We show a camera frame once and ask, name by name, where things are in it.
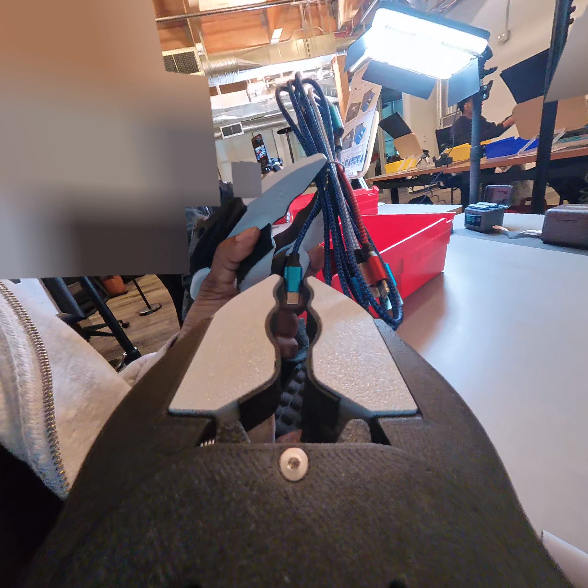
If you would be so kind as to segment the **red plastic bin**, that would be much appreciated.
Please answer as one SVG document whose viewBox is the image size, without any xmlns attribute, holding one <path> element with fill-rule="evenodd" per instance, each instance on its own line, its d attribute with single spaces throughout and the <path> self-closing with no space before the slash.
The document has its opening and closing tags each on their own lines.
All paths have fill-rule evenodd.
<svg viewBox="0 0 588 588">
<path fill-rule="evenodd" d="M 359 205 L 362 215 L 375 215 L 378 213 L 379 188 L 376 186 L 370 188 L 355 189 L 354 194 Z M 315 193 L 299 195 L 291 202 L 286 214 L 276 220 L 273 225 L 292 223 L 298 213 L 305 209 L 313 200 Z"/>
<path fill-rule="evenodd" d="M 454 212 L 363 216 L 403 300 L 444 271 L 454 217 Z"/>
</svg>

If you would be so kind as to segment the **person's left forearm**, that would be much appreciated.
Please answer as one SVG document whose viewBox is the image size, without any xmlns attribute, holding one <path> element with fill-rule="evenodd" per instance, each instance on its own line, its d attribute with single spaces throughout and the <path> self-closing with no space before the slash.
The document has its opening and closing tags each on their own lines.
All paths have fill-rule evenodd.
<svg viewBox="0 0 588 588">
<path fill-rule="evenodd" d="M 168 341 L 166 341 L 163 347 L 161 347 L 157 352 L 142 356 L 124 367 L 119 372 L 120 378 L 130 387 L 135 386 L 138 381 L 140 381 L 140 379 L 144 377 L 144 375 L 167 354 L 167 352 L 173 347 L 175 343 L 190 334 L 197 327 L 200 327 L 205 320 L 207 319 L 201 319 L 194 324 L 188 324 L 188 326 L 184 325 L 184 327 L 182 327 L 177 334 L 174 334 Z"/>
</svg>

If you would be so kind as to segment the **black round-base stand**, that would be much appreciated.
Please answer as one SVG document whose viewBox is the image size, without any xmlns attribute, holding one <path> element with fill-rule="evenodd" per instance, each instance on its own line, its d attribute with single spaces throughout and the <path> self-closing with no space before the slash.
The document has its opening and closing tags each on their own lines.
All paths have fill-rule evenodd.
<svg viewBox="0 0 588 588">
<path fill-rule="evenodd" d="M 162 309 L 161 303 L 151 304 L 149 302 L 149 300 L 147 299 L 146 295 L 144 294 L 141 286 L 139 285 L 139 283 L 135 277 L 132 278 L 132 283 L 134 284 L 136 291 L 138 292 L 139 296 L 141 297 L 141 299 L 144 303 L 144 308 L 138 311 L 139 316 L 142 316 L 142 317 L 149 316 L 149 315 L 152 315 L 155 312 L 158 312 L 159 310 Z"/>
</svg>

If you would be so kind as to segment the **black tan light flag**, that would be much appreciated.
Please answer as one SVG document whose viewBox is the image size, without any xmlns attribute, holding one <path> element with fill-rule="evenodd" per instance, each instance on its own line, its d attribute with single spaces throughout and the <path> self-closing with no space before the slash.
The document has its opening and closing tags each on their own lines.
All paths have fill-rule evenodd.
<svg viewBox="0 0 588 588">
<path fill-rule="evenodd" d="M 516 101 L 513 117 L 518 136 L 522 139 L 530 140 L 538 137 L 540 133 L 548 55 L 549 50 L 546 49 L 500 73 L 501 79 Z M 585 96 L 558 101 L 555 131 L 573 131 L 586 125 Z"/>
<path fill-rule="evenodd" d="M 400 114 L 394 113 L 380 120 L 378 126 L 392 137 L 394 148 L 402 159 L 421 156 L 421 145 Z"/>
</svg>

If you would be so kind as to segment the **instruction board with white stand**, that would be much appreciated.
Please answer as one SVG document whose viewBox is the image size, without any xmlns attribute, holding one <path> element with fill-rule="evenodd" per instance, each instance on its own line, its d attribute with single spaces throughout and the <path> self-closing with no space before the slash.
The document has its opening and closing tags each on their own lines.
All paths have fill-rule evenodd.
<svg viewBox="0 0 588 588">
<path fill-rule="evenodd" d="M 382 87 L 364 80 L 367 69 L 365 64 L 352 77 L 344 118 L 339 160 L 349 179 L 362 178 L 368 171 L 380 119 L 378 100 Z"/>
</svg>

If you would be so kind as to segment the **dark battery charger case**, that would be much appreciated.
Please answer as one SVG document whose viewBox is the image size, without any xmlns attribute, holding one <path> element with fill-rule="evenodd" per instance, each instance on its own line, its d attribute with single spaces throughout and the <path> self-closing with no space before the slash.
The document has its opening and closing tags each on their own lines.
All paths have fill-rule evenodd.
<svg viewBox="0 0 588 588">
<path fill-rule="evenodd" d="M 501 203 L 478 202 L 465 209 L 465 229 L 488 233 L 495 226 L 502 226 L 503 218 L 508 206 Z"/>
</svg>

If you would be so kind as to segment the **person's black shirt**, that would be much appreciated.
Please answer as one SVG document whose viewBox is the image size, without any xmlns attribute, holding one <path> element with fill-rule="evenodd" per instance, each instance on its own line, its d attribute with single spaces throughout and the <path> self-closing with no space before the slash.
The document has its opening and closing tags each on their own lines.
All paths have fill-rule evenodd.
<svg viewBox="0 0 588 588">
<path fill-rule="evenodd" d="M 1 587 L 20 587 L 63 501 L 1 447 Z"/>
</svg>

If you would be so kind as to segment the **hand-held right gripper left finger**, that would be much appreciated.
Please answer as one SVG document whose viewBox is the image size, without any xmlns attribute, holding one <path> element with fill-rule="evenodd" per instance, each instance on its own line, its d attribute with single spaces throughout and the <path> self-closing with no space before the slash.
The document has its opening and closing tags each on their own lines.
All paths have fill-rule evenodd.
<svg viewBox="0 0 588 588">
<path fill-rule="evenodd" d="M 275 413 L 281 353 L 270 323 L 281 284 L 270 275 L 215 313 L 175 389 L 170 414 L 217 424 L 238 420 L 248 431 Z"/>
</svg>

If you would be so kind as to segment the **person's grey zip hoodie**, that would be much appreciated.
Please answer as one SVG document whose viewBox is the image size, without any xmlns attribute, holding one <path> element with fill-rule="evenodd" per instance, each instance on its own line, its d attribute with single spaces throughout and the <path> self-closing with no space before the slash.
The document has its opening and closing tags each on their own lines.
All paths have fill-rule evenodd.
<svg viewBox="0 0 588 588">
<path fill-rule="evenodd" d="M 1 445 L 60 499 L 129 390 L 65 322 L 1 281 Z"/>
</svg>

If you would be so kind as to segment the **black chair base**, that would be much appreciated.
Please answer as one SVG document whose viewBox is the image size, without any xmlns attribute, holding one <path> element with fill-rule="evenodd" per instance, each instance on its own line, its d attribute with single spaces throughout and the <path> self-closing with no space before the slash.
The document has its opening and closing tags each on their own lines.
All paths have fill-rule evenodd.
<svg viewBox="0 0 588 588">
<path fill-rule="evenodd" d="M 117 320 L 107 305 L 109 295 L 100 283 L 89 276 L 46 277 L 41 283 L 58 308 L 58 318 L 73 328 L 85 341 L 91 337 L 113 337 L 123 351 L 120 359 L 109 360 L 115 371 L 121 372 L 141 357 L 125 333 L 129 323 Z"/>
</svg>

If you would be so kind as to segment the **black foam pad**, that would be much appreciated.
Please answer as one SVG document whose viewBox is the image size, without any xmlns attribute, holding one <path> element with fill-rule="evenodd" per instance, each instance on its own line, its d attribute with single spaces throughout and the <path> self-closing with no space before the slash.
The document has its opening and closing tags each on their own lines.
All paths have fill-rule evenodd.
<svg viewBox="0 0 588 588">
<path fill-rule="evenodd" d="M 293 424 L 302 408 L 302 391 L 306 378 L 306 359 L 310 342 L 306 321 L 298 319 L 298 333 L 295 337 L 298 351 L 292 359 L 282 359 L 281 397 L 276 409 L 276 419 L 287 425 Z"/>
</svg>

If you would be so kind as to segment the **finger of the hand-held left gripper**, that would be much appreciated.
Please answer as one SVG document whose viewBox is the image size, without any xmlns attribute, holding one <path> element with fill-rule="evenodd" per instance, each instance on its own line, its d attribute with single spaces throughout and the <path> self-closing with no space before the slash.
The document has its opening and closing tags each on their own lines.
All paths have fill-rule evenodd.
<svg viewBox="0 0 588 588">
<path fill-rule="evenodd" d="M 229 237 L 254 226 L 263 229 L 284 217 L 291 202 L 304 193 L 326 163 L 327 157 L 316 153 L 262 179 L 261 196 L 247 205 L 245 214 Z"/>
<path fill-rule="evenodd" d="M 300 210 L 286 229 L 273 236 L 274 256 L 292 252 L 302 259 L 307 252 L 324 241 L 324 223 L 320 202 L 310 202 Z"/>
</svg>

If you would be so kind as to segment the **blue plastic bin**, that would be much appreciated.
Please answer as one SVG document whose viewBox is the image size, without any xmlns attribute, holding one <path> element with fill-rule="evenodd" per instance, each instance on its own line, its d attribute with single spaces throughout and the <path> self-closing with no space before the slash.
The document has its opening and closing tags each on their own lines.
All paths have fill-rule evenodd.
<svg viewBox="0 0 588 588">
<path fill-rule="evenodd" d="M 533 139 L 509 137 L 499 141 L 487 143 L 484 147 L 484 156 L 487 159 L 497 159 L 521 155 L 538 147 L 539 138 Z"/>
</svg>

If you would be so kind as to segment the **led light panel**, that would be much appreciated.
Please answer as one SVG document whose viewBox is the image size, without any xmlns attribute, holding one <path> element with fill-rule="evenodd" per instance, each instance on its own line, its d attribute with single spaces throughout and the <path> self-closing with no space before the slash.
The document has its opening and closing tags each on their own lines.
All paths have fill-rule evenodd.
<svg viewBox="0 0 588 588">
<path fill-rule="evenodd" d="M 445 80 L 454 105 L 481 91 L 489 39 L 485 29 L 383 1 L 371 27 L 349 46 L 345 70 L 364 68 L 364 81 L 422 99 Z"/>
</svg>

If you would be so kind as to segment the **white paper sheet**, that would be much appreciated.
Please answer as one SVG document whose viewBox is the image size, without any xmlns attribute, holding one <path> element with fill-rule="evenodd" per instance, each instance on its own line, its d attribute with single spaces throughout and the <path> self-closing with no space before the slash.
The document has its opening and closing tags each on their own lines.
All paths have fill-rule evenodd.
<svg viewBox="0 0 588 588">
<path fill-rule="evenodd" d="M 575 587 L 587 587 L 587 552 L 546 530 L 541 531 L 541 540 L 571 583 Z"/>
</svg>

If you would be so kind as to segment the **grey hard case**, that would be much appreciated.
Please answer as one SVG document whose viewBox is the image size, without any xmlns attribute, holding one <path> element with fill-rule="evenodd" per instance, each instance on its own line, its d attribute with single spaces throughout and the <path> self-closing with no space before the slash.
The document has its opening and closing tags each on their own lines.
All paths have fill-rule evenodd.
<svg viewBox="0 0 588 588">
<path fill-rule="evenodd" d="M 540 238 L 548 245 L 587 250 L 587 205 L 566 204 L 548 209 Z"/>
</svg>

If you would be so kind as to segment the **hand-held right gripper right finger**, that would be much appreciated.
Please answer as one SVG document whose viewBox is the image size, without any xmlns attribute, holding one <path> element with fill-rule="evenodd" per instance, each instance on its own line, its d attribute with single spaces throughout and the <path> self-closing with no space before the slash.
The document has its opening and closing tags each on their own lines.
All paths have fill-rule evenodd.
<svg viewBox="0 0 588 588">
<path fill-rule="evenodd" d="M 351 298 L 315 277 L 306 281 L 309 350 L 303 439 L 335 442 L 351 420 L 415 417 L 417 403 L 388 348 L 380 323 Z"/>
</svg>

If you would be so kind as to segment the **black light stand pole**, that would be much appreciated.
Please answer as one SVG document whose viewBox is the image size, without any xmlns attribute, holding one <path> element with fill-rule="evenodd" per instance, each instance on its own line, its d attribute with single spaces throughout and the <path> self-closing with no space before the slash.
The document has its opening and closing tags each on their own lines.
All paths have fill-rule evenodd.
<svg viewBox="0 0 588 588">
<path fill-rule="evenodd" d="M 494 68 L 485 68 L 485 61 L 479 58 L 477 60 L 479 71 L 479 89 L 472 96 L 472 133 L 470 149 L 470 166 L 469 166 L 469 205 L 478 202 L 481 170 L 481 107 L 484 100 L 488 99 L 493 81 L 484 83 L 484 78 L 496 71 Z"/>
</svg>

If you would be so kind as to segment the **person's left hand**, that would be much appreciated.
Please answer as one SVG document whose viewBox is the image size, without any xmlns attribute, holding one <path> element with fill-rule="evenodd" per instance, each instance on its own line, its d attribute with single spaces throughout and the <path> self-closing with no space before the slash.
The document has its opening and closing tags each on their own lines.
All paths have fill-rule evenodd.
<svg viewBox="0 0 588 588">
<path fill-rule="evenodd" d="M 186 335 L 200 321 L 211 318 L 238 294 L 236 274 L 240 263 L 254 250 L 260 229 L 252 227 L 225 239 L 216 249 L 209 274 L 203 280 L 179 335 Z"/>
</svg>

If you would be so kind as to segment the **long wooden desk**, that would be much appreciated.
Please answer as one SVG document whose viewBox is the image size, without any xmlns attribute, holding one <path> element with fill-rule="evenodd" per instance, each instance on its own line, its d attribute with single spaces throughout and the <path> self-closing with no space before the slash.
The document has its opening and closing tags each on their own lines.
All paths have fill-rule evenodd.
<svg viewBox="0 0 588 588">
<path fill-rule="evenodd" d="M 559 159 L 568 159 L 568 158 L 576 158 L 587 156 L 587 140 L 579 141 L 579 142 L 570 142 L 565 143 L 562 145 L 558 145 L 552 149 L 550 159 L 551 160 L 559 160 Z M 501 158 L 482 158 L 481 159 L 481 169 L 488 169 L 488 168 L 501 168 L 504 166 L 513 166 L 513 165 L 521 165 L 521 164 L 529 164 L 535 163 L 537 158 L 537 150 L 524 152 L 522 154 L 501 157 Z M 469 171 L 470 162 L 469 161 L 460 161 L 457 163 L 452 163 L 448 166 L 442 167 L 434 167 L 428 166 L 424 168 L 414 168 L 407 171 L 399 171 L 395 173 L 386 173 L 384 175 L 376 176 L 374 178 L 368 178 L 366 181 L 368 184 L 372 185 L 374 183 L 381 183 L 381 182 L 388 182 L 393 180 L 400 180 L 403 178 L 413 178 L 420 175 L 431 175 L 439 172 L 447 172 L 447 173 L 461 173 Z"/>
</svg>

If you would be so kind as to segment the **silver ventilation duct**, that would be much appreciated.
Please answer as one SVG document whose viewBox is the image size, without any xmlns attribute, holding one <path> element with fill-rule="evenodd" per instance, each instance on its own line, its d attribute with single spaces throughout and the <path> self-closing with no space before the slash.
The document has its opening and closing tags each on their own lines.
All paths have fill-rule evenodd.
<svg viewBox="0 0 588 588">
<path fill-rule="evenodd" d="M 294 61 L 261 65 L 242 58 L 232 57 L 202 63 L 202 72 L 210 88 L 230 85 L 249 79 L 270 77 L 272 75 L 310 71 L 331 63 L 337 54 L 321 55 Z"/>
</svg>

